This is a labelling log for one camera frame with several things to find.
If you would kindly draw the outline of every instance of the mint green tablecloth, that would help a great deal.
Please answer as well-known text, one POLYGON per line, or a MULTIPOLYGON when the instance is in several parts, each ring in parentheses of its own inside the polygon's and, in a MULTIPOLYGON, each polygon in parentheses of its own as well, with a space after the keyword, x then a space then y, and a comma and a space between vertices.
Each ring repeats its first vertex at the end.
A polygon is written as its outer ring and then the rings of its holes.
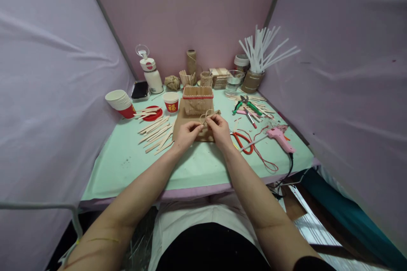
MULTIPOLYGON (((152 105, 161 106, 165 109, 162 96, 152 100, 155 96, 152 95, 148 101, 134 103, 135 109, 141 110, 152 105)), ((249 132, 251 137, 270 123, 268 119, 263 120, 261 123, 256 122, 257 129, 254 129, 245 115, 232 115, 232 110, 236 103, 225 97, 224 90, 214 90, 213 103, 215 110, 221 110, 222 117, 228 121, 231 129, 234 128, 234 120, 241 117, 238 121, 238 128, 249 132)), ((176 113, 173 114, 169 122, 175 122, 176 115, 176 113)), ((275 120, 280 120, 284 124, 284 120, 278 114, 274 114, 274 117, 275 120)), ((142 139, 138 131, 148 124, 150 123, 143 120, 120 120, 95 161, 92 175, 82 200, 117 196, 164 153, 161 152, 158 155, 154 155, 156 151, 154 149, 146 154, 145 150, 149 146, 143 148, 144 142, 138 144, 142 139)), ((313 155, 310 150, 291 128, 286 131, 285 135, 291 140, 291 145, 297 150, 294 154, 293 172, 311 167, 313 155)), ((243 153, 243 156, 259 177, 287 174, 289 158, 276 140, 266 138, 256 144, 256 147, 264 159, 275 163, 279 167, 277 172, 271 172, 264 166, 255 152, 251 155, 243 153)), ((166 190, 194 188, 229 182, 223 156, 217 149, 216 144, 195 142, 176 165, 166 190)))

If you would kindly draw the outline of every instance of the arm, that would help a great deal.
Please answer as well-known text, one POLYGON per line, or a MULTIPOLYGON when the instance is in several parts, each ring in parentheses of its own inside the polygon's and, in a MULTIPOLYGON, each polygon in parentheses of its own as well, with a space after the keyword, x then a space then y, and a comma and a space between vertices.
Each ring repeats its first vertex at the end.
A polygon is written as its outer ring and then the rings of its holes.
POLYGON ((203 129, 181 126, 173 146, 103 211, 69 257, 70 270, 118 270, 134 229, 164 189, 174 166, 203 129))
POLYGON ((233 146, 228 123, 219 115, 206 120, 213 130, 216 145, 224 155, 237 197, 272 269, 292 270, 297 260, 304 256, 320 258, 233 146))

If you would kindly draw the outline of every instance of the craft table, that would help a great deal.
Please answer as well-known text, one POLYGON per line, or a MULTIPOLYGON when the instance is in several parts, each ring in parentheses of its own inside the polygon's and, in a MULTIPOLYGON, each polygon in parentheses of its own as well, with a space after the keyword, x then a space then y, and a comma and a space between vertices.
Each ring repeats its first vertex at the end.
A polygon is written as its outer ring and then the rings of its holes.
MULTIPOLYGON (((178 94, 181 98, 182 91, 179 91, 178 94)), ((170 115, 165 108, 162 96, 158 96, 153 100, 155 97, 156 95, 152 95, 147 101, 133 103, 134 108, 141 110, 156 105, 162 107, 165 116, 170 115)), ((233 115, 232 110, 236 102, 229 100, 224 95, 224 90, 214 90, 213 104, 215 110, 221 110, 221 115, 229 123, 231 130, 235 126, 235 120, 241 118, 238 120, 237 128, 247 131, 252 138, 263 127, 270 124, 269 119, 263 119, 262 122, 256 122, 257 129, 254 129, 245 115, 233 115)), ((273 115, 276 121, 285 124, 277 113, 273 115)), ((174 123, 176 117, 177 113, 171 114, 169 122, 174 123)), ((122 119, 119 121, 95 161, 92 175, 82 197, 81 208, 85 210, 104 209, 114 197, 166 151, 157 155, 154 155, 155 149, 147 154, 145 153, 145 150, 150 146, 143 148, 145 143, 139 144, 142 135, 138 131, 148 124, 150 123, 137 119, 122 119)), ((291 140, 290 144, 296 149, 292 173, 311 167, 313 155, 302 140, 291 128, 288 128, 285 135, 291 140)), ((279 167, 277 172, 272 172, 264 166, 255 152, 251 155, 242 153, 258 176, 265 183, 275 182, 285 177, 289 171, 290 161, 288 155, 281 149, 276 140, 266 138, 257 143, 256 147, 264 159, 275 163, 279 167)), ((159 200, 191 200, 231 190, 232 186, 227 174, 226 164, 216 144, 195 142, 175 166, 173 174, 159 200)))

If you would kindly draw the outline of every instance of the person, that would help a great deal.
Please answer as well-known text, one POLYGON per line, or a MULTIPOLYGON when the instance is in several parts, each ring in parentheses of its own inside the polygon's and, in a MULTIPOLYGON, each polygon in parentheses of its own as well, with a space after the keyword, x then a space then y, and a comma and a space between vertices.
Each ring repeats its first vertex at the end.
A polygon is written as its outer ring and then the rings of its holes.
MULTIPOLYGON (((235 193, 162 204, 149 270, 333 270, 301 236, 234 147, 228 123, 206 119, 235 193)), ((163 191, 174 166, 204 128, 180 127, 173 146, 101 213, 68 259, 69 270, 119 270, 134 230, 163 191)))

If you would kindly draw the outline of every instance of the white water bottle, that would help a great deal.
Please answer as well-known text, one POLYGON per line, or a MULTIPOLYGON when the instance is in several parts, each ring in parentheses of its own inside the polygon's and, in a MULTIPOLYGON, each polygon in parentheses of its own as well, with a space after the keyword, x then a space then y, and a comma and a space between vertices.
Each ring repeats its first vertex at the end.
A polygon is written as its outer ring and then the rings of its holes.
POLYGON ((136 47, 136 52, 143 59, 140 60, 141 67, 144 71, 144 77, 150 87, 151 93, 161 93, 164 90, 160 77, 160 72, 157 71, 156 62, 152 58, 148 58, 150 50, 145 46, 139 44, 136 47))

